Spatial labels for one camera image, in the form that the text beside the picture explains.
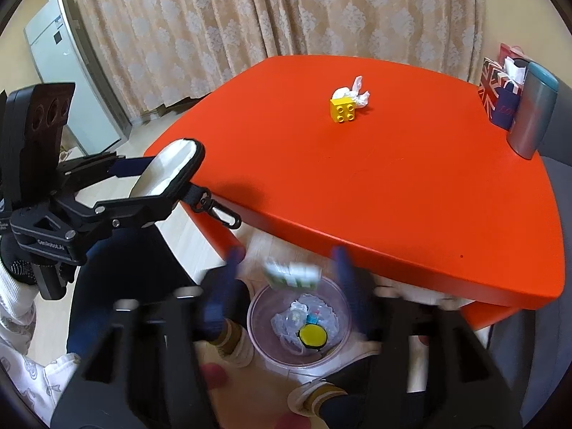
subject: yellow toy block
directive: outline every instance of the yellow toy block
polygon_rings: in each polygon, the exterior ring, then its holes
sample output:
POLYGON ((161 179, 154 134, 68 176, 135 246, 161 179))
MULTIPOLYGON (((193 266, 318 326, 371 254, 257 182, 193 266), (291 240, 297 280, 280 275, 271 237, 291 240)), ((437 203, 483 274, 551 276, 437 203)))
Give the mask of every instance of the yellow toy block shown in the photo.
POLYGON ((355 102, 349 98, 336 98, 330 100, 330 116, 334 122, 344 122, 355 119, 355 102))

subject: white tissue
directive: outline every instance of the white tissue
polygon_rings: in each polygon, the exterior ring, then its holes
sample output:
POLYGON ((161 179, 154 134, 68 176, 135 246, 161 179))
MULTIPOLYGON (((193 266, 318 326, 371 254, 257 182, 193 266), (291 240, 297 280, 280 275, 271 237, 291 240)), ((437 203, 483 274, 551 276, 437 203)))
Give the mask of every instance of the white tissue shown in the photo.
POLYGON ((516 82, 519 85, 524 84, 524 75, 526 74, 526 68, 517 67, 517 65, 514 64, 514 60, 512 58, 509 58, 508 56, 504 60, 504 71, 506 72, 510 80, 512 80, 513 82, 516 82))
POLYGON ((356 108, 363 108, 367 104, 370 98, 370 93, 364 92, 360 95, 359 94, 360 89, 361 89, 361 76, 357 76, 356 80, 354 80, 354 85, 352 86, 352 90, 350 90, 348 87, 338 88, 332 95, 332 100, 336 100, 337 98, 350 97, 352 101, 356 104, 355 106, 356 108))

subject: union jack tissue box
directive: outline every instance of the union jack tissue box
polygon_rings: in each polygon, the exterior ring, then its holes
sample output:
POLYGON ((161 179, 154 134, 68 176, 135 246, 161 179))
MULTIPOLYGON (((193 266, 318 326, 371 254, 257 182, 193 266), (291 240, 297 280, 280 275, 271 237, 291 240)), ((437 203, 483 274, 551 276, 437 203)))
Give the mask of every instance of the union jack tissue box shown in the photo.
POLYGON ((521 93, 522 86, 510 80, 499 63, 484 59, 479 96, 490 122, 509 130, 521 101, 521 93))

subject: beige floral curtain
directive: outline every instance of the beige floral curtain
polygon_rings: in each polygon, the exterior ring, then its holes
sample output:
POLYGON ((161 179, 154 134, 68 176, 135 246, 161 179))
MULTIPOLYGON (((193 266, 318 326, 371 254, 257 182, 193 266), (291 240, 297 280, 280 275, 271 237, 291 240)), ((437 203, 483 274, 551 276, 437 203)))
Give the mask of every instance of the beige floral curtain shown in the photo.
POLYGON ((484 0, 81 0, 140 114, 199 98, 276 55, 387 59, 474 80, 484 0))

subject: yellow lid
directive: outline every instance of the yellow lid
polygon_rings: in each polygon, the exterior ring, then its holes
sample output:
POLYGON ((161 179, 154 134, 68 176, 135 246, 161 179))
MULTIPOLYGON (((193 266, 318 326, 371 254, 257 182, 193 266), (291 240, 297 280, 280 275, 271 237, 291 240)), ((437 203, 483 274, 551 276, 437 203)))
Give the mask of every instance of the yellow lid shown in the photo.
POLYGON ((324 328, 317 324, 306 324, 299 332, 298 337, 307 348, 322 348, 328 340, 324 328))

